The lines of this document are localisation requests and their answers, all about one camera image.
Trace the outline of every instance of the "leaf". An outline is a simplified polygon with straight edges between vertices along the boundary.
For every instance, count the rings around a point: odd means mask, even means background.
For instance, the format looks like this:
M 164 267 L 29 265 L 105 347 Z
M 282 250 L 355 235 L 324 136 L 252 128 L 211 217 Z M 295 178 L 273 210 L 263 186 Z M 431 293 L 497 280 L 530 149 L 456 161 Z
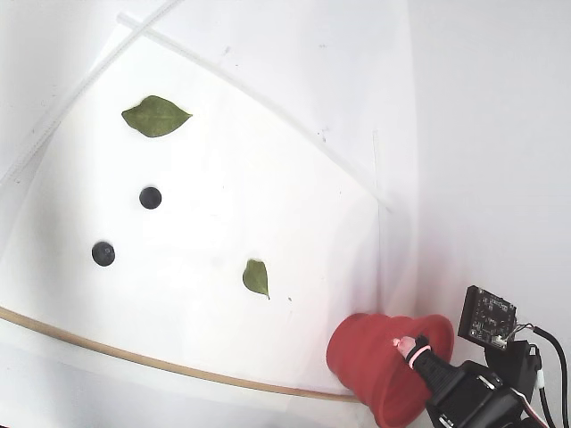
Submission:
M 269 300 L 268 272 L 263 261 L 249 259 L 242 280 L 248 290 L 264 294 Z
M 149 137 L 166 136 L 185 123 L 192 114 L 156 95 L 147 96 L 137 107 L 121 113 L 127 124 Z

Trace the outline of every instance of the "black disc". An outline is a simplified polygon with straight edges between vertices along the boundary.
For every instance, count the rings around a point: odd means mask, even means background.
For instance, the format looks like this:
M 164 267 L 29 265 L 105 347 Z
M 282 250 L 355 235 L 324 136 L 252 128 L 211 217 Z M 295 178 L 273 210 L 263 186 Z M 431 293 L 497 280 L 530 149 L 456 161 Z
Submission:
M 91 250 L 95 263 L 99 266 L 109 266 L 115 261 L 115 250 L 110 243 L 101 241 L 96 243 Z
M 139 194 L 139 201 L 141 201 L 141 205 L 143 205 L 148 210 L 154 210 L 162 202 L 162 195 L 159 192 L 159 189 L 155 187 L 146 187 L 141 191 Z

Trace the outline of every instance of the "circuit board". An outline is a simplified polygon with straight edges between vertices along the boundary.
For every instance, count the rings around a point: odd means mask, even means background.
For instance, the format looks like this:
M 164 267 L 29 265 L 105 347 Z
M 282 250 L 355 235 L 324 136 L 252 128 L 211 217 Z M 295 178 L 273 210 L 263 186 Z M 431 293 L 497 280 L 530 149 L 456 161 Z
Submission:
M 505 350 L 516 327 L 516 307 L 475 285 L 468 287 L 458 336 L 477 345 Z

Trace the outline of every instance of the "red cup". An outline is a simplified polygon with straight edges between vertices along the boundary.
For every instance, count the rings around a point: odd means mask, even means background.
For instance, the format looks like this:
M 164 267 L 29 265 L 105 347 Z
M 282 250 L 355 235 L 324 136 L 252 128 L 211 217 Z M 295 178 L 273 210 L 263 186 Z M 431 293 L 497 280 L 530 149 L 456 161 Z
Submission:
M 441 315 L 421 318 L 354 314 L 335 330 L 327 365 L 366 404 L 382 428 L 401 428 L 422 413 L 430 391 L 393 346 L 394 338 L 423 334 L 433 352 L 450 361 L 451 322 Z

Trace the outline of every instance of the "white wall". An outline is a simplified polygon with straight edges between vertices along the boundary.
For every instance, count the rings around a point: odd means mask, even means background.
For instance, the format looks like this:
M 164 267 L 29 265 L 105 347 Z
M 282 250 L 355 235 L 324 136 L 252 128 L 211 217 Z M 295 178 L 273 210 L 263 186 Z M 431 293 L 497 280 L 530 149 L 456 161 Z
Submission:
M 409 2 L 418 117 L 418 311 L 457 325 L 477 284 L 571 355 L 571 4 Z M 559 362 L 541 346 L 551 413 Z M 482 350 L 457 340 L 454 359 Z

